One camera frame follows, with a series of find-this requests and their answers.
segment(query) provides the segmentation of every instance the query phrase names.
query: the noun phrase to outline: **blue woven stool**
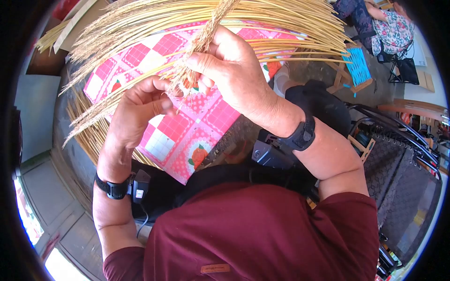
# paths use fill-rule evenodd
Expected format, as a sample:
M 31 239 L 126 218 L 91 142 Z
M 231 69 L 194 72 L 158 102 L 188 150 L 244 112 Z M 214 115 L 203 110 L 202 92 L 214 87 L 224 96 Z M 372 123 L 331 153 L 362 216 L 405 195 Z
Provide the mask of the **blue woven stool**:
M 348 43 L 346 46 L 350 56 L 342 56 L 342 59 L 343 61 L 352 63 L 326 62 L 337 71 L 333 86 L 327 89 L 330 94 L 333 94 L 344 87 L 348 87 L 353 93 L 356 93 L 373 82 L 369 69 L 367 68 L 362 46 L 360 44 L 354 45 L 352 43 Z

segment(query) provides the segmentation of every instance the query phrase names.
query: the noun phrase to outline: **maroon t-shirt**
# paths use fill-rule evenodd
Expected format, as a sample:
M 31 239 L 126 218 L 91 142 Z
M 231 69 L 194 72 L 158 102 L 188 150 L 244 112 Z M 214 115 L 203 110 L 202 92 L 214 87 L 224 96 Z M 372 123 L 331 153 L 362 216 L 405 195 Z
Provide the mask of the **maroon t-shirt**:
M 375 201 L 332 195 L 313 210 L 272 185 L 222 184 L 156 220 L 147 247 L 110 254 L 108 280 L 374 280 Z

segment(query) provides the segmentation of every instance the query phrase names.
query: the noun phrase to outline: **hand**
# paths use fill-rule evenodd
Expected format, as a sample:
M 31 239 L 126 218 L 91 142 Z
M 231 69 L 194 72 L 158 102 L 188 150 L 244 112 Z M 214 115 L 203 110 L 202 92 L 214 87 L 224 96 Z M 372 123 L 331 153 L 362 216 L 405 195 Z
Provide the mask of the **hand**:
M 223 99 L 254 122 L 267 114 L 277 95 L 267 84 L 253 48 L 220 25 L 209 47 L 207 54 L 194 53 L 187 60 L 189 68 L 201 73 L 200 91 L 217 85 Z
M 170 81 L 148 77 L 127 90 L 117 106 L 108 129 L 116 145 L 134 149 L 139 145 L 149 120 L 159 114 L 175 114 L 172 101 L 165 94 Z
M 375 8 L 380 8 L 380 5 L 378 5 L 377 3 L 375 3 L 374 0 L 364 0 L 365 3 L 371 4 L 373 7 Z

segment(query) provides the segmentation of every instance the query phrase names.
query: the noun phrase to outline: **black wristband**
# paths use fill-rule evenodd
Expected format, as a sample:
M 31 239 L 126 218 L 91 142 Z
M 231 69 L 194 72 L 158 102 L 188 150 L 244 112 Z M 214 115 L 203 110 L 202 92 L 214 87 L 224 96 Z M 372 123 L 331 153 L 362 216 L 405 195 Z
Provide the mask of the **black wristband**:
M 305 122 L 300 122 L 297 129 L 287 138 L 278 138 L 278 140 L 292 148 L 292 150 L 304 151 L 315 138 L 315 120 L 314 117 L 305 112 Z
M 128 184 L 130 181 L 130 177 L 128 177 L 122 183 L 110 183 L 104 182 L 99 178 L 99 175 L 95 173 L 95 182 L 97 186 L 106 192 L 107 196 L 111 199 L 119 200 L 123 199 L 128 191 Z

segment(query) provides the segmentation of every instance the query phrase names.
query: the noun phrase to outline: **window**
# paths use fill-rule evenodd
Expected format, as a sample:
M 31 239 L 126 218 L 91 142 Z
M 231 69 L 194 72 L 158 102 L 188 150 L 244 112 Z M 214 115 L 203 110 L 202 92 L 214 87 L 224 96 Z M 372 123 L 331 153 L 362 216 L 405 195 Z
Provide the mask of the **window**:
M 55 281 L 89 281 L 56 248 L 51 251 L 45 267 Z
M 31 243 L 33 245 L 36 245 L 36 243 L 39 241 L 39 238 L 44 233 L 44 230 L 42 229 L 41 224 L 34 215 L 30 204 L 25 198 L 25 194 L 23 193 L 22 185 L 20 184 L 19 179 L 14 180 L 14 186 L 16 187 L 17 206 L 19 209 L 20 218 L 22 219 L 22 224 L 27 231 Z

